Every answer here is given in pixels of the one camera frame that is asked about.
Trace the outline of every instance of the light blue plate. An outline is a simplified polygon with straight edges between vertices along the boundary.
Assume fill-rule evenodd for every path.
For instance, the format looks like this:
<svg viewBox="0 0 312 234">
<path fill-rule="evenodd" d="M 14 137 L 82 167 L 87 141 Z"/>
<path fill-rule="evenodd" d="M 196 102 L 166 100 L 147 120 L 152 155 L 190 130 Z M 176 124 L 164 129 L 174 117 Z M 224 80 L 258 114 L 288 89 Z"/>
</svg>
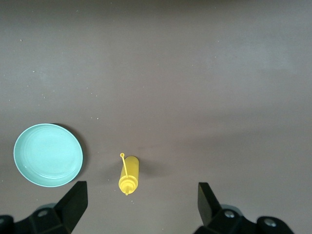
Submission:
<svg viewBox="0 0 312 234">
<path fill-rule="evenodd" d="M 19 172 L 34 184 L 57 187 L 74 179 L 83 161 L 78 140 L 55 124 L 38 124 L 26 129 L 14 146 Z"/>
</svg>

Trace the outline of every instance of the plate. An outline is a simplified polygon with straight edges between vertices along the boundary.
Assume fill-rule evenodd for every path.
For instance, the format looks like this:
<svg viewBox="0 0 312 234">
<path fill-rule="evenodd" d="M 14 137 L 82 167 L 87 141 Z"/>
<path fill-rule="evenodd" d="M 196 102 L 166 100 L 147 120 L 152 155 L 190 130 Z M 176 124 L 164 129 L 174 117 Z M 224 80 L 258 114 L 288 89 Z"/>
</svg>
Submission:
<svg viewBox="0 0 312 234">
<path fill-rule="evenodd" d="M 83 154 L 72 133 L 58 125 L 43 123 L 26 129 L 18 137 L 14 161 L 29 181 L 44 187 L 57 187 L 78 175 Z"/>
</svg>

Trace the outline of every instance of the plate rim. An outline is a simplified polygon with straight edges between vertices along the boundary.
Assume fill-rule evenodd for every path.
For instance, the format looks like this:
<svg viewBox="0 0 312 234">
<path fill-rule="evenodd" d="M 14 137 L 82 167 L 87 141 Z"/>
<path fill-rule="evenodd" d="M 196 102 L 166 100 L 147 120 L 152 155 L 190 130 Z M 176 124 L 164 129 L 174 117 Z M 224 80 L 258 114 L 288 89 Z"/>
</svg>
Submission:
<svg viewBox="0 0 312 234">
<path fill-rule="evenodd" d="M 73 175 L 73 177 L 72 177 L 70 180 L 68 180 L 68 181 L 65 182 L 65 183 L 61 183 L 61 184 L 58 184 L 58 185 L 52 185 L 52 186 L 36 183 L 36 182 L 32 181 L 31 179 L 27 178 L 27 177 L 21 172 L 21 170 L 20 170 L 20 168 L 19 168 L 19 166 L 18 166 L 18 164 L 17 164 L 17 162 L 16 162 L 16 144 L 17 144 L 17 142 L 19 141 L 19 139 L 21 138 L 21 136 L 22 136 L 23 134 L 25 134 L 25 132 L 31 130 L 32 128 L 35 128 L 35 127 L 38 127 L 38 126 L 42 126 L 42 125 L 43 125 L 43 126 L 53 126 L 53 127 L 56 127 L 56 128 L 59 128 L 59 129 L 64 130 L 68 135 L 70 135 L 73 139 L 75 139 L 75 141 L 77 142 L 77 144 L 78 144 L 78 146 L 79 146 L 79 158 L 81 158 L 81 163 L 78 165 L 79 170 L 77 171 L 77 173 L 76 173 L 75 175 Z M 82 165 L 83 165 L 83 150 L 82 150 L 81 144 L 80 144 L 80 142 L 78 141 L 78 139 L 74 136 L 74 134 L 72 134 L 72 133 L 71 133 L 69 130 L 67 130 L 66 128 L 64 128 L 64 127 L 62 127 L 62 126 L 60 126 L 60 125 L 57 125 L 57 124 L 53 124 L 53 123 L 40 123 L 40 124 L 35 124 L 35 125 L 33 125 L 33 126 L 28 127 L 28 128 L 25 129 L 22 133 L 20 133 L 19 137 L 16 139 L 15 144 L 14 144 L 13 157 L 14 157 L 14 162 L 15 162 L 15 165 L 16 165 L 18 171 L 22 174 L 22 176 L 23 176 L 24 178 L 26 178 L 28 181 L 30 181 L 30 182 L 32 182 L 32 183 L 34 183 L 34 184 L 36 184 L 36 185 L 39 185 L 39 186 L 42 186 L 42 187 L 48 187 L 48 188 L 59 187 L 59 186 L 62 186 L 62 185 L 65 185 L 65 184 L 71 182 L 71 181 L 72 181 L 73 179 L 75 179 L 76 176 L 79 174 L 79 172 L 80 172 L 81 169 L 82 169 Z"/>
</svg>

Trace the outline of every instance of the yellow squeeze bottle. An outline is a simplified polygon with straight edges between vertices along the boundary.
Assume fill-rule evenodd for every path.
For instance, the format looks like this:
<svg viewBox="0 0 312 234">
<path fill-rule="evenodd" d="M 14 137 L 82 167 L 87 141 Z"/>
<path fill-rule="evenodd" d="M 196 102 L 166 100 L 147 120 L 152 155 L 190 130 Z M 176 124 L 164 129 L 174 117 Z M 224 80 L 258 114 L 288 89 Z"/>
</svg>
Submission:
<svg viewBox="0 0 312 234">
<path fill-rule="evenodd" d="M 124 153 L 120 154 L 122 158 L 123 167 L 119 179 L 120 190 L 128 195 L 133 193 L 138 186 L 138 158 L 135 156 L 125 157 Z"/>
</svg>

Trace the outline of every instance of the screw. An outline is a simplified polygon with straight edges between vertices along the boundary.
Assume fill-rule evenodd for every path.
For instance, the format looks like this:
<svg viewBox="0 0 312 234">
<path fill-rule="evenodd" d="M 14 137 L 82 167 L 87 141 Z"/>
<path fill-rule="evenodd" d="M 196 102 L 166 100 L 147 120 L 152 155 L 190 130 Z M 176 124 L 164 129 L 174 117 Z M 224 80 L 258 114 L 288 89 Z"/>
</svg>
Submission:
<svg viewBox="0 0 312 234">
<path fill-rule="evenodd" d="M 40 211 L 40 212 L 38 213 L 38 217 L 45 216 L 45 215 L 47 215 L 47 213 L 48 213 L 47 210 Z"/>
<path fill-rule="evenodd" d="M 276 223 L 270 218 L 266 218 L 264 220 L 264 223 L 270 227 L 276 227 Z"/>
<path fill-rule="evenodd" d="M 234 218 L 235 217 L 235 215 L 232 211 L 226 211 L 226 212 L 224 212 L 224 214 L 227 218 Z"/>
</svg>

